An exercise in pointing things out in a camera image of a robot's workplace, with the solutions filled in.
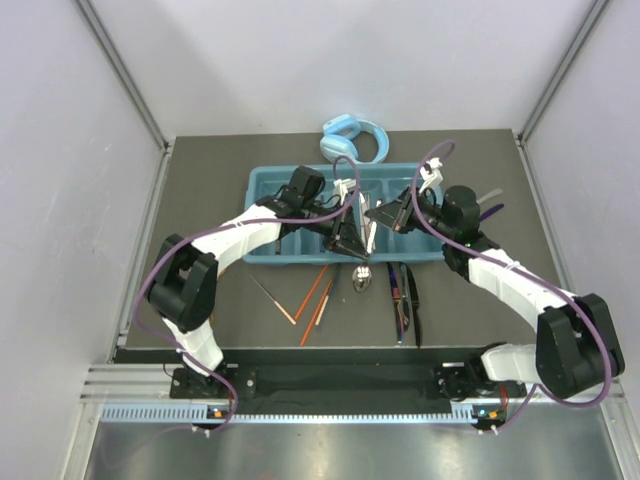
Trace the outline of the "silver spoon patterned handle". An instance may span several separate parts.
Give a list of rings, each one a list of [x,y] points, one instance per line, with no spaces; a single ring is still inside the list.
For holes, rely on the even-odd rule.
[[[368,262],[357,265],[352,272],[352,285],[356,293],[365,292],[371,284],[372,270]]]

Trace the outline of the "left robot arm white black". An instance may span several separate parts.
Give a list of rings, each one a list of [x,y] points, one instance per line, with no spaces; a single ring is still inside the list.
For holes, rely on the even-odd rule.
[[[195,236],[172,235],[165,240],[142,293],[169,328],[185,364],[194,371],[192,384],[203,395],[220,394],[227,382],[220,367],[223,352],[209,320],[223,271],[300,228],[322,236],[329,251],[368,257],[351,206],[359,193],[359,173],[334,181],[338,203],[331,208],[318,199],[325,186],[322,173],[299,166],[288,183],[236,218]]]

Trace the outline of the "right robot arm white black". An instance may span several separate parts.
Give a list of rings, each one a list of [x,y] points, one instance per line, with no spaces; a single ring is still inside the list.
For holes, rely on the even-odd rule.
[[[427,161],[396,199],[365,215],[396,233],[421,230],[441,240],[453,272],[507,305],[534,331],[532,344],[499,343],[479,353],[466,372],[469,388],[487,396],[503,381],[519,381],[564,401],[597,385],[609,387],[624,372],[625,360],[606,301],[563,290],[511,259],[482,232],[471,188],[455,185],[442,200],[432,200],[428,191],[440,184],[440,168],[438,158]]]

